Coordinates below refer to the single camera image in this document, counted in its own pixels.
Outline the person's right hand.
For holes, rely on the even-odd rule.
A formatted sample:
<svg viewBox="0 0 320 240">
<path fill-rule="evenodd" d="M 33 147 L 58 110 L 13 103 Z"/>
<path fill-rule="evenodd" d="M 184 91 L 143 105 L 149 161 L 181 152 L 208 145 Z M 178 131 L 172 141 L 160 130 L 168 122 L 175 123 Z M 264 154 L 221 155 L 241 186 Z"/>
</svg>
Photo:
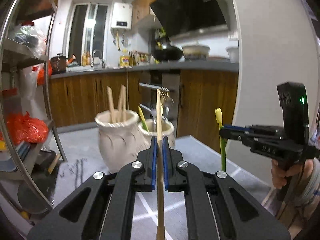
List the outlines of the person's right hand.
<svg viewBox="0 0 320 240">
<path fill-rule="evenodd" d="M 313 167 L 313 160 L 309 159 L 304 164 L 293 165 L 287 171 L 284 171 L 278 166 L 278 162 L 272 159 L 271 174 L 273 186 L 276 189 L 281 189 L 287 184 L 287 179 L 295 175 L 301 175 L 300 184 L 304 183 L 311 176 Z"/>
</svg>

